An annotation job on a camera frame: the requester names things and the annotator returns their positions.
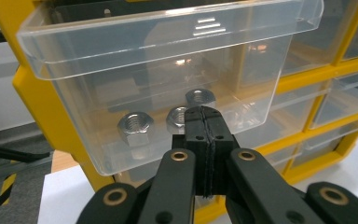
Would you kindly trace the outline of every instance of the gray floor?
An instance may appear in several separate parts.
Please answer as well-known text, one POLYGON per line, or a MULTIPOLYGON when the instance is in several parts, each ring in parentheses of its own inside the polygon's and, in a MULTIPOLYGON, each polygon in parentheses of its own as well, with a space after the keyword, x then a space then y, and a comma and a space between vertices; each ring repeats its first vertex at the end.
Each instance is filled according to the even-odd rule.
MULTIPOLYGON (((18 151, 43 153, 52 149, 43 135, 5 143, 0 147, 18 151)), ((0 160, 0 165, 9 161, 0 160)), ((0 206, 0 223, 36 223, 45 175, 51 171, 51 162, 17 173, 9 203, 0 206)), ((4 178, 0 178, 0 191, 4 178)))

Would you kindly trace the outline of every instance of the yellow storage rack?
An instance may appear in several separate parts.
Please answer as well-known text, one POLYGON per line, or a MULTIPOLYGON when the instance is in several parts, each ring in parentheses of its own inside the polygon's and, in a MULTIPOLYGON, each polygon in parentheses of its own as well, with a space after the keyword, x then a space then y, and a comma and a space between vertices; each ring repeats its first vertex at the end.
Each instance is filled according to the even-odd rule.
MULTIPOLYGON (((13 85, 51 145, 54 148, 71 153, 74 159, 80 163, 93 188, 97 190, 109 183, 113 183, 113 177, 97 174, 52 84, 41 81, 34 76, 16 39, 16 33, 21 23, 39 3, 33 0, 0 0, 0 28, 20 62, 13 85)), ((355 44, 355 41, 358 41, 358 1, 350 1, 348 7, 352 8, 353 11, 342 12, 344 13, 343 20, 345 21, 337 28, 336 37, 329 48, 320 51, 315 48, 301 45, 295 46, 293 44, 290 50, 300 49, 296 55, 305 55, 305 58, 308 55, 308 58, 316 59, 317 61, 318 58, 324 57, 324 59, 319 60, 318 62, 321 63, 311 69, 303 69, 303 71, 281 77, 276 94, 294 91, 316 83, 323 83, 323 88, 331 91, 330 88, 337 78, 358 74, 358 55, 352 58, 348 55, 348 49, 355 44), (328 62, 326 55, 332 53, 334 55, 328 62)), ((328 94, 330 94, 329 91, 317 96, 313 101, 312 109, 308 114, 308 119, 302 132, 286 136, 256 149, 267 156, 294 146, 295 153, 298 153, 303 147, 302 143, 356 121, 358 122, 358 112, 356 112, 315 127, 315 118, 318 111, 324 106, 324 101, 328 94)), ((326 167, 343 160, 351 152, 357 138, 358 131, 341 136, 337 146, 332 151, 297 165, 294 165, 296 158, 293 157, 284 165, 282 176, 290 184, 294 184, 322 171, 326 167)), ((216 203, 199 209, 195 220, 197 223, 205 223, 222 215, 224 212, 224 198, 218 197, 216 203)))

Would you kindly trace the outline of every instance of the metal nut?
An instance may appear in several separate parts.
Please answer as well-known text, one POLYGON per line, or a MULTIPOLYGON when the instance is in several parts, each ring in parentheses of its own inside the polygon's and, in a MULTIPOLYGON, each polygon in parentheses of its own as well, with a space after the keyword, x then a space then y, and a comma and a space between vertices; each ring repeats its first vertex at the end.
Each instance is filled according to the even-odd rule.
POLYGON ((139 147, 150 143, 154 120, 144 112, 133 112, 124 116, 117 127, 124 142, 139 147))
POLYGON ((167 116, 167 130, 171 134, 185 133, 185 112, 187 107, 174 107, 167 116))
POLYGON ((216 106, 216 98, 213 92, 205 89, 195 89, 186 93, 187 105, 189 107, 205 105, 211 108, 216 106))

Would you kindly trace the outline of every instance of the wooden surface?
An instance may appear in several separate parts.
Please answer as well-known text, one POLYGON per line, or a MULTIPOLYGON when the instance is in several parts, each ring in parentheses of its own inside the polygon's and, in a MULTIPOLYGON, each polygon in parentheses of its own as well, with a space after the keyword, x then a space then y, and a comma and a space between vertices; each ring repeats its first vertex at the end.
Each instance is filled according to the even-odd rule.
POLYGON ((78 163, 74 161, 71 154, 59 150, 54 150, 53 161, 51 164, 51 172, 58 172, 74 166, 78 163))

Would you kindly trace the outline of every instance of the silver nut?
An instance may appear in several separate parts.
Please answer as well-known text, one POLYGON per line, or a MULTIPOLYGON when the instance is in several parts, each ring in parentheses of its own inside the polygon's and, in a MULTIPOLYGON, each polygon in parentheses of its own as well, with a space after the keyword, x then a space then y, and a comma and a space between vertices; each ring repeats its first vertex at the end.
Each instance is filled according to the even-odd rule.
POLYGON ((187 107, 174 107, 167 116, 167 130, 171 134, 185 133, 185 112, 187 107))
POLYGON ((213 92, 205 89, 195 89, 186 93, 186 101, 189 107, 205 105, 211 108, 216 106, 216 98, 213 92))
POLYGON ((150 143, 154 120, 144 112, 133 112, 124 116, 117 127, 124 142, 139 147, 150 143))

